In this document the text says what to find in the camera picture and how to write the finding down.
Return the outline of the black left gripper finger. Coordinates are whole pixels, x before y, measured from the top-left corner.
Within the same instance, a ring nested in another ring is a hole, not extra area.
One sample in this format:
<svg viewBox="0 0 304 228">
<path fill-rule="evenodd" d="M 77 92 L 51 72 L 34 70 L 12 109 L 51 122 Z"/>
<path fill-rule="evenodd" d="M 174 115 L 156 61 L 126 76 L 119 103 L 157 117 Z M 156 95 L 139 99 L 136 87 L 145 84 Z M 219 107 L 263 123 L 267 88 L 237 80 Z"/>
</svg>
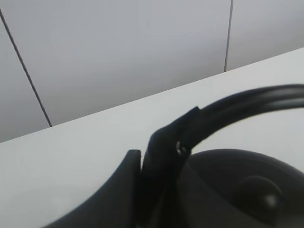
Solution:
<svg viewBox="0 0 304 228">
<path fill-rule="evenodd" d="M 135 228 L 141 151 L 129 150 L 106 183 L 48 228 Z"/>
</svg>

